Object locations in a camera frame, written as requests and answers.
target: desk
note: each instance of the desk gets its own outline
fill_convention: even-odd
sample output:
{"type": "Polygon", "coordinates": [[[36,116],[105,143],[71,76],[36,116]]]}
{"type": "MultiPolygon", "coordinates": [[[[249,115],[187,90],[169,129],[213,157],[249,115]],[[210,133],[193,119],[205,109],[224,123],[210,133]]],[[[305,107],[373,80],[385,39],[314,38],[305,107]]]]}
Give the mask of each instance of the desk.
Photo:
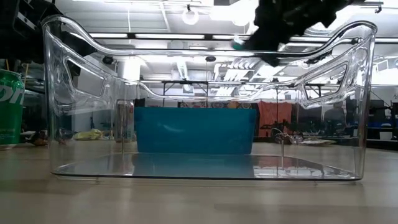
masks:
{"type": "Polygon", "coordinates": [[[45,147],[0,151],[3,223],[397,223],[398,153],[369,149],[356,184],[60,180],[45,147]]]}

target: container bottom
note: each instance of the container bottom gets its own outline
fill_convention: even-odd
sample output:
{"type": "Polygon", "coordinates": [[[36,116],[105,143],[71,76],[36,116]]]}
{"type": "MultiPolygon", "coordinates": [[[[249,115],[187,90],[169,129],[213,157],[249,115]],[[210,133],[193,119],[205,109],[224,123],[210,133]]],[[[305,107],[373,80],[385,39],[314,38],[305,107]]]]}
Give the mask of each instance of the container bottom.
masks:
{"type": "Polygon", "coordinates": [[[76,177],[233,180],[358,180],[347,170],[294,157],[125,153],[59,167],[76,177]]]}

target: ceiling light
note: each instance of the ceiling light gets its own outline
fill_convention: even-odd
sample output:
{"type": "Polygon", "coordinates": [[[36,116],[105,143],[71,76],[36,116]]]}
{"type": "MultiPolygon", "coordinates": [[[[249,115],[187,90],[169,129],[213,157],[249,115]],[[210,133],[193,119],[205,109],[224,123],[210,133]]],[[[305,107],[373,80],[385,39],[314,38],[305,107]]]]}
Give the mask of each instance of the ceiling light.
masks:
{"type": "Polygon", "coordinates": [[[254,53],[250,52],[243,52],[240,50],[226,50],[226,51],[220,51],[220,52],[215,52],[214,56],[227,56],[227,57],[250,57],[254,56],[254,53]]]}
{"type": "Polygon", "coordinates": [[[74,35],[75,37],[77,37],[77,38],[79,38],[79,39],[81,39],[81,40],[84,40],[84,38],[82,37],[82,36],[80,36],[79,34],[76,34],[76,33],[70,33],[71,35],[74,35]]]}
{"type": "Polygon", "coordinates": [[[181,1],[176,1],[176,0],[73,0],[73,1],[80,1],[80,2],[105,2],[105,3],[144,3],[144,4],[151,4],[151,3],[166,3],[166,4],[191,4],[191,5],[199,5],[201,4],[200,1],[187,1],[187,0],[181,0],[181,1]]]}
{"type": "Polygon", "coordinates": [[[383,44],[396,44],[397,39],[396,38],[377,38],[379,40],[379,43],[383,44]]]}
{"type": "Polygon", "coordinates": [[[162,83],[162,81],[141,80],[142,83],[162,83]]]}
{"type": "Polygon", "coordinates": [[[141,55],[139,56],[145,62],[155,62],[155,63],[170,63],[175,62],[173,57],[168,57],[167,55],[141,55]]]}
{"type": "Polygon", "coordinates": [[[398,69],[386,69],[372,75],[372,85],[396,85],[398,84],[397,77],[398,69]]]}
{"type": "Polygon", "coordinates": [[[123,64],[123,78],[127,80],[139,80],[141,70],[141,59],[130,57],[123,64]]]}
{"type": "Polygon", "coordinates": [[[254,20],[254,11],[258,7],[256,0],[240,0],[230,6],[215,6],[210,13],[214,21],[232,21],[236,26],[245,26],[254,20]]]}
{"type": "Polygon", "coordinates": [[[189,46],[189,49],[192,49],[192,50],[208,50],[207,47],[200,47],[200,46],[189,46]]]}
{"type": "Polygon", "coordinates": [[[220,85],[240,85],[242,82],[208,82],[209,84],[220,84],[220,85]]]}
{"type": "Polygon", "coordinates": [[[204,39],[201,34],[136,34],[137,39],[204,39]]]}
{"type": "Polygon", "coordinates": [[[90,33],[92,38],[127,38],[127,34],[90,33]]]}
{"type": "Polygon", "coordinates": [[[234,50],[232,47],[220,47],[220,48],[216,48],[214,50],[234,50]]]}
{"type": "Polygon", "coordinates": [[[215,40],[233,40],[234,37],[234,35],[213,35],[215,40]]]}
{"type": "Polygon", "coordinates": [[[383,0],[382,3],[383,3],[383,7],[398,7],[397,0],[383,0]]]}
{"type": "Polygon", "coordinates": [[[182,21],[184,21],[185,24],[187,24],[187,25],[195,25],[199,21],[199,13],[198,13],[198,11],[193,10],[193,9],[190,9],[190,10],[185,9],[182,12],[181,18],[182,18],[182,21]],[[190,18],[188,17],[188,13],[189,12],[193,13],[193,15],[190,16],[190,18]]]}
{"type": "Polygon", "coordinates": [[[311,43],[287,43],[288,47],[322,47],[323,44],[311,44],[311,43]]]}

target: yellow object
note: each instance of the yellow object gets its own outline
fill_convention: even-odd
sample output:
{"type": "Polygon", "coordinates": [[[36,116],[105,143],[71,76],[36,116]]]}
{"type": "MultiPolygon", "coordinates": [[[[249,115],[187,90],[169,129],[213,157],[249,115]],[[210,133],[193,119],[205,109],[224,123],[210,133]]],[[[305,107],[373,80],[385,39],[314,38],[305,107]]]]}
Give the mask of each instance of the yellow object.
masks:
{"type": "Polygon", "coordinates": [[[74,140],[99,140],[102,139],[103,133],[98,129],[92,129],[91,131],[82,131],[73,135],[74,140]]]}

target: green soda can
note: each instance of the green soda can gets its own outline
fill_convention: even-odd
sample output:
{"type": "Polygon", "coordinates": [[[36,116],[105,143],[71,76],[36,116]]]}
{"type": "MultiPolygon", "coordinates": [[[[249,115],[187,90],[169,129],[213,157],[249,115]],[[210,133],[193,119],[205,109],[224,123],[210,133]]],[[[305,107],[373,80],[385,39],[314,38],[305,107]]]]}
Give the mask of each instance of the green soda can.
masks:
{"type": "Polygon", "coordinates": [[[24,92],[20,74],[0,69],[0,145],[19,143],[24,92]]]}

